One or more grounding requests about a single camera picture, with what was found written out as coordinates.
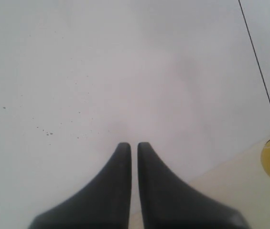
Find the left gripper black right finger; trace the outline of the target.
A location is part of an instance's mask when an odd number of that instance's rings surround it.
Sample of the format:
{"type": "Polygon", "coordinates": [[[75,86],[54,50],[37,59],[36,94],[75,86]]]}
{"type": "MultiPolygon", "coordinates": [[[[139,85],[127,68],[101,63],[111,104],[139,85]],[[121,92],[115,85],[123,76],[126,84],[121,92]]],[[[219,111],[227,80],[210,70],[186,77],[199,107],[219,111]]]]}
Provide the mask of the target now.
{"type": "Polygon", "coordinates": [[[249,229],[242,214],[182,181],[150,143],[137,150],[140,204],[146,229],[249,229]]]}

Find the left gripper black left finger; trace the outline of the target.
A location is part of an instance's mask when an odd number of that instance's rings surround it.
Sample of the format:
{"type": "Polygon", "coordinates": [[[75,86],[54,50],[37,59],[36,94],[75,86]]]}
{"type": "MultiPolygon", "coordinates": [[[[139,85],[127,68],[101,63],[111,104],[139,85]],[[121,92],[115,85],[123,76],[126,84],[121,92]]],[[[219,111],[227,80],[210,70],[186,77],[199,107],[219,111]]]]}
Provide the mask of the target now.
{"type": "Polygon", "coordinates": [[[31,229],[126,229],[132,185],[131,147],[119,143],[102,170],[75,195],[37,216],[31,229]]]}

